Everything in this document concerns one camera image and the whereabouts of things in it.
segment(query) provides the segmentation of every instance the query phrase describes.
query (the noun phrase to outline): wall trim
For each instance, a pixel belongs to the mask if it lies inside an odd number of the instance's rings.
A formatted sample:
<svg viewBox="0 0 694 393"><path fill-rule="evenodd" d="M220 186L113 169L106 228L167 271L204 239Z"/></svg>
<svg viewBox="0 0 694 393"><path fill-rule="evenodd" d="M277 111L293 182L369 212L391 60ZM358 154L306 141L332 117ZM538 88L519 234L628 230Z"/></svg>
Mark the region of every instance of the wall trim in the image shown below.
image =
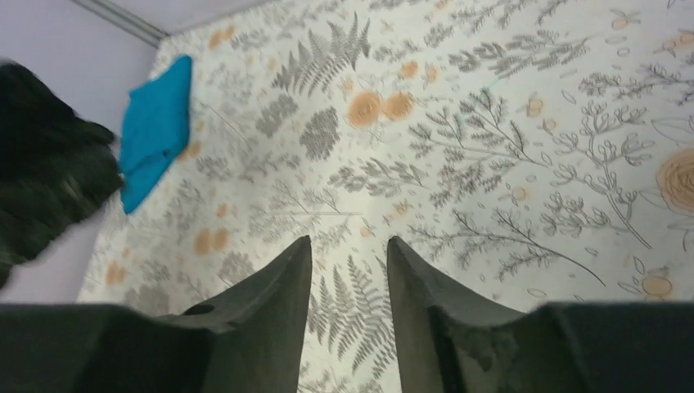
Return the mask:
<svg viewBox="0 0 694 393"><path fill-rule="evenodd" d="M71 1L97 14L112 25L134 35L152 47L159 47L160 41L169 36L169 33L108 0Z"/></svg>

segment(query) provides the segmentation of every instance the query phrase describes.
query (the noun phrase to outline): floral wallpaper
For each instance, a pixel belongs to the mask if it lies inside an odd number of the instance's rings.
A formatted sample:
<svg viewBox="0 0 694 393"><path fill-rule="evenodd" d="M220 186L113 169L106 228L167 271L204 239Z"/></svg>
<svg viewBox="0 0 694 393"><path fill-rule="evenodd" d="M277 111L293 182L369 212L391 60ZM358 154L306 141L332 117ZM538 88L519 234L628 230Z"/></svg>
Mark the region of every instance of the floral wallpaper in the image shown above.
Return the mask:
<svg viewBox="0 0 694 393"><path fill-rule="evenodd" d="M179 313L313 241L301 393L399 391L385 244L483 296L694 296L688 0L270 3L165 40L192 141L81 301Z"/></svg>

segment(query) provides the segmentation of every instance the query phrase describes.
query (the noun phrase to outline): fern leaf pattern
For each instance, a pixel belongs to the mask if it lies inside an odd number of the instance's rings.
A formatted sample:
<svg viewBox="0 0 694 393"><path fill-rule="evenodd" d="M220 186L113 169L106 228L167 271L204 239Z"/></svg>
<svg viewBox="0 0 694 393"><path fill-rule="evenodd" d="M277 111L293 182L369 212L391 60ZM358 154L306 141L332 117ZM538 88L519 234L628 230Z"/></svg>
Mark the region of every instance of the fern leaf pattern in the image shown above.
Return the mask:
<svg viewBox="0 0 694 393"><path fill-rule="evenodd" d="M385 265L378 262L385 274ZM372 373L378 378L396 356L389 297L383 290L385 275L382 282L375 282L374 275L360 268L352 255L347 256L346 268L347 272L333 269L335 295L321 278L320 300L312 297L310 301L309 331L319 342L325 341L338 359L354 353L353 373L373 359Z"/></svg>
<svg viewBox="0 0 694 393"><path fill-rule="evenodd" d="M335 24L328 23L331 39L328 40L309 30L309 48L301 42L298 44L298 59L290 52L287 65L283 65L272 83L274 88L286 92L310 97L320 87L326 92L332 80L347 66L356 70L360 56L369 56L371 45L368 43L370 20L360 29L358 15L354 14L349 33Z"/></svg>

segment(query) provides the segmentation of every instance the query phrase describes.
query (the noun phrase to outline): blue cloth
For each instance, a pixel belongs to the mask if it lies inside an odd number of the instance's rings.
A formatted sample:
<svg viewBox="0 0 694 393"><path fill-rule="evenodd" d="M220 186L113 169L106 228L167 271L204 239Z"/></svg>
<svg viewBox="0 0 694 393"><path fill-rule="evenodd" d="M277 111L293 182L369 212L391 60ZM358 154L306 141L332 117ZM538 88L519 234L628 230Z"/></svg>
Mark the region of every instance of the blue cloth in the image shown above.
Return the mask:
<svg viewBox="0 0 694 393"><path fill-rule="evenodd" d="M130 92L123 119L119 166L126 214L144 201L190 137L192 59L179 57L159 78Z"/></svg>

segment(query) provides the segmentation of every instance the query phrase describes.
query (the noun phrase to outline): black fabric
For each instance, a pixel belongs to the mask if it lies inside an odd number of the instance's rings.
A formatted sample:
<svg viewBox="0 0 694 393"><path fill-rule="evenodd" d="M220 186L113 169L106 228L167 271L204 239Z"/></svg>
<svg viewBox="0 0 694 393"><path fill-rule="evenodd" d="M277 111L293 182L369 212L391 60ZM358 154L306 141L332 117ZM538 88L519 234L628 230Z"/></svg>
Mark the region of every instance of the black fabric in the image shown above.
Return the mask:
<svg viewBox="0 0 694 393"><path fill-rule="evenodd" d="M26 67L0 64L0 286L122 185L114 140Z"/></svg>

